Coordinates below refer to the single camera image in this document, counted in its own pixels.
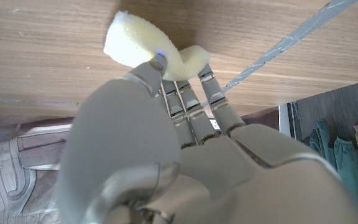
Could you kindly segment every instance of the green cloth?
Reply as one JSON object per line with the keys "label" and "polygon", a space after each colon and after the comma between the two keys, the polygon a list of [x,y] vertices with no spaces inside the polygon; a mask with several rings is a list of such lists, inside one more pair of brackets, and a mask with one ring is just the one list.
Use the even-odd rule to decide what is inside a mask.
{"label": "green cloth", "polygon": [[329,126],[324,119],[318,119],[317,128],[310,136],[310,147],[320,153],[336,169],[334,149],[329,147]]}
{"label": "green cloth", "polygon": [[329,147],[329,126],[324,119],[317,120],[317,128],[310,136],[310,147],[337,170],[345,186],[358,198],[358,150],[351,141],[337,138]]}

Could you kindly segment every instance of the foam piece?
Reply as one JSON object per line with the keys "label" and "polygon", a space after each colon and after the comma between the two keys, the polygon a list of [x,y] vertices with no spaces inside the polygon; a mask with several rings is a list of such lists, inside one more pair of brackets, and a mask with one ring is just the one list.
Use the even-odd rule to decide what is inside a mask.
{"label": "foam piece", "polygon": [[182,81],[196,76],[208,63],[209,54],[198,45],[181,51],[155,25],[145,19],[119,11],[106,36],[104,53],[132,68],[147,62],[156,54],[167,59],[168,81]]}

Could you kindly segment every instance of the wood grain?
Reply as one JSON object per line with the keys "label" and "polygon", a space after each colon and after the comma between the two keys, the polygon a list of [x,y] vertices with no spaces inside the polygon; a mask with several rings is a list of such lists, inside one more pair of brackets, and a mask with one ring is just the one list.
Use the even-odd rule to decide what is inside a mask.
{"label": "wood grain", "polygon": [[[224,86],[326,3],[0,0],[0,114],[72,116],[97,87],[129,71],[103,54],[106,31],[117,10],[153,22],[179,49],[203,46]],[[358,66],[347,51],[358,51],[355,40],[358,7],[266,64],[227,96],[245,115],[356,83]],[[190,82],[204,101],[198,80]]]}
{"label": "wood grain", "polygon": [[[358,2],[227,92],[253,113],[358,83]],[[244,100],[237,96],[247,93]]]}

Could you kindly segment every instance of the robot finger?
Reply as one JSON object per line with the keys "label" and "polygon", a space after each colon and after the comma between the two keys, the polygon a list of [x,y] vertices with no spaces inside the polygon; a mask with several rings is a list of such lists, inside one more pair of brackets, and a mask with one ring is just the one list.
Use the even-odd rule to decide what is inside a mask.
{"label": "robot finger", "polygon": [[198,77],[203,86],[206,98],[214,114],[216,122],[223,134],[230,135],[230,131],[238,126],[245,126],[243,120],[236,113],[224,96],[218,81],[216,81],[211,67],[207,64]]}
{"label": "robot finger", "polygon": [[191,131],[186,112],[183,109],[174,82],[162,80],[162,86],[165,91],[165,96],[167,97],[168,113],[177,131],[180,147],[184,149],[186,147],[196,146],[195,137]]}
{"label": "robot finger", "polygon": [[207,117],[203,106],[200,104],[200,101],[198,101],[196,94],[191,89],[189,82],[180,81],[177,82],[177,86],[197,143],[202,145],[208,139],[217,137],[218,134],[209,121],[209,118]]}

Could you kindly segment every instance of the robotic hand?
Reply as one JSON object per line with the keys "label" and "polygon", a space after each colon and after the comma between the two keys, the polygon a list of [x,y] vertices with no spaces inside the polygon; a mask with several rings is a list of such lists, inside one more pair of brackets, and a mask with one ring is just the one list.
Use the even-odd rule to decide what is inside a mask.
{"label": "robotic hand", "polygon": [[220,138],[187,81],[162,81],[165,67],[157,55],[81,106],[58,178],[65,223],[358,223],[333,168],[246,126],[209,65],[198,77]]}

